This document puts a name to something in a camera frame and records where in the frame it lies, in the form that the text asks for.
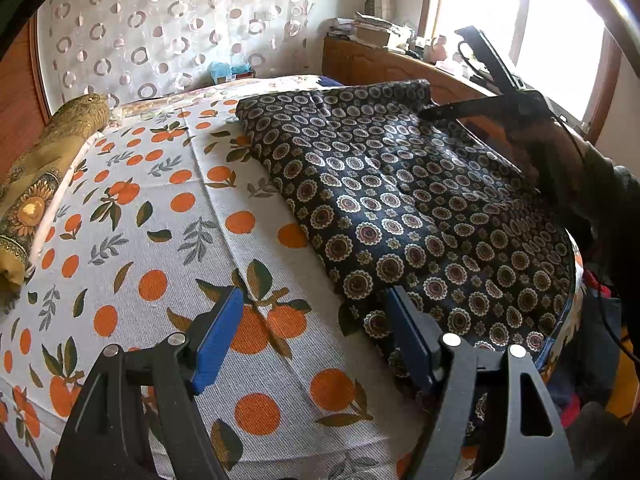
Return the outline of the orange fruit print towel blanket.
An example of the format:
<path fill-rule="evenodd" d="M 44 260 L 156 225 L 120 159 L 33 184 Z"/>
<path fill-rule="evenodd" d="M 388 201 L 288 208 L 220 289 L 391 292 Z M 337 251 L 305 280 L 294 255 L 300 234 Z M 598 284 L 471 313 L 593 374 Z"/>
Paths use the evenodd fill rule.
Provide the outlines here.
<path fill-rule="evenodd" d="M 424 424 L 350 317 L 236 108 L 201 100 L 91 141 L 32 277 L 1 315 L 1 425 L 49 478 L 66 419 L 108 344 L 149 348 L 222 290 L 243 313 L 198 397 L 235 479 L 396 479 Z"/>

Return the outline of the floral pink bed sheet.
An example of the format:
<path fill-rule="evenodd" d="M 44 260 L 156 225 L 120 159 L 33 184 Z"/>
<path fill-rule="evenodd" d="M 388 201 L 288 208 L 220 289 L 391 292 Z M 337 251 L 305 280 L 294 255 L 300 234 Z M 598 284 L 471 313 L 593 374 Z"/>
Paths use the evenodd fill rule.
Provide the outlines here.
<path fill-rule="evenodd" d="M 246 78 L 214 84 L 185 92 L 162 96 L 161 98 L 141 100 L 119 105 L 111 110 L 111 120 L 122 122 L 124 119 L 144 114 L 152 114 L 157 110 L 168 110 L 171 106 L 187 106 L 201 100 L 213 101 L 224 99 L 242 99 L 269 92 L 314 90 L 319 88 L 341 87 L 341 83 L 328 76 L 293 75 L 276 78 Z"/>

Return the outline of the brown wooden wardrobe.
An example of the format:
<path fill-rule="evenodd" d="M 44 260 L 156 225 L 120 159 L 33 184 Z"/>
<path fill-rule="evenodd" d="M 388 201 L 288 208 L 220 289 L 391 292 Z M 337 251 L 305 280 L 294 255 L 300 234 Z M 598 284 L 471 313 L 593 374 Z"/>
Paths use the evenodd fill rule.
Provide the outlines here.
<path fill-rule="evenodd" d="M 0 174 L 38 140 L 50 119 L 43 95 L 33 15 L 14 38 L 0 64 Z"/>

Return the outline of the olive gold patterned pillow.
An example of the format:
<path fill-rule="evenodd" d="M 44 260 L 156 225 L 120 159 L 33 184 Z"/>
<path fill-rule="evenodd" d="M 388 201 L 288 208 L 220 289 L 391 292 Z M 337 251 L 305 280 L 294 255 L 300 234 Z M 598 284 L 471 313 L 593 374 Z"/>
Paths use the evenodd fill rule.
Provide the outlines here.
<path fill-rule="evenodd" d="M 1 291 L 22 288 L 40 224 L 85 142 L 110 120 L 107 97 L 89 93 L 62 105 L 1 185 Z"/>

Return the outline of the circle patterned sheer curtain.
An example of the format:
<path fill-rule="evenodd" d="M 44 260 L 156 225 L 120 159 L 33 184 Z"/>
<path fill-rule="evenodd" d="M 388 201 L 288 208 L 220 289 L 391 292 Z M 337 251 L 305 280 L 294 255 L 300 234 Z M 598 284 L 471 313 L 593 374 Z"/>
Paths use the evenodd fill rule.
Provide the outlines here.
<path fill-rule="evenodd" d="M 316 0 L 46 0 L 37 13 L 50 110 L 92 92 L 112 107 L 193 89 L 209 66 L 305 73 Z"/>

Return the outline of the navy patterned pajama garment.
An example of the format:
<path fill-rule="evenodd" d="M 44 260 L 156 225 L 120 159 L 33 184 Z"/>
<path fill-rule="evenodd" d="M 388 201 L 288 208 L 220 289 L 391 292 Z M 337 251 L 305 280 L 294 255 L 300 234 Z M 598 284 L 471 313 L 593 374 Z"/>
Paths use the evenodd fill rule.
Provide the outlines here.
<path fill-rule="evenodd" d="M 381 294 L 473 347 L 520 344 L 544 368 L 572 307 L 574 244 L 510 162 L 460 122 L 426 122 L 425 80 L 272 92 L 236 108 L 349 315 L 422 408 Z"/>

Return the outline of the stack of books and papers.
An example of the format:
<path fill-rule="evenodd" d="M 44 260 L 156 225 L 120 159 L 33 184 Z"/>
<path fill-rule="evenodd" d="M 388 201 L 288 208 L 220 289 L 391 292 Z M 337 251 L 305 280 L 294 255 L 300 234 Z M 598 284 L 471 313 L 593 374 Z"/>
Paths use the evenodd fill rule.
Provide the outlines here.
<path fill-rule="evenodd" d="M 408 49 L 414 32 L 410 27 L 357 12 L 354 18 L 334 18 L 330 21 L 326 36 L 400 52 Z"/>

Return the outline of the brown wooden desk cabinet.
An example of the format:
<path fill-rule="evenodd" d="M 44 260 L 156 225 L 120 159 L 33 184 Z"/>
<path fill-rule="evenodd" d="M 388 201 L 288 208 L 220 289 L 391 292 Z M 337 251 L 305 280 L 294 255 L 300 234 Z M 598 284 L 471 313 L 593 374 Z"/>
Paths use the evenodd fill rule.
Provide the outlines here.
<path fill-rule="evenodd" d="M 425 79 L 436 104 L 493 96 L 489 90 L 464 78 L 452 76 L 431 64 L 353 41 L 326 36 L 322 73 L 345 86 Z"/>

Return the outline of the small items on desk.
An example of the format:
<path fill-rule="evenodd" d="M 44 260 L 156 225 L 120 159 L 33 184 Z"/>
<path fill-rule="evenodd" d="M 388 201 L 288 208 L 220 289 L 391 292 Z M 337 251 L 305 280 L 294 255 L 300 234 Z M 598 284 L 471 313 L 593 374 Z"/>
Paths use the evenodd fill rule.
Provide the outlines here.
<path fill-rule="evenodd" d="M 470 79 L 473 75 L 471 67 L 462 60 L 459 53 L 447 47 L 447 42 L 447 37 L 442 35 L 435 38 L 416 37 L 409 44 L 407 54 L 450 75 Z"/>

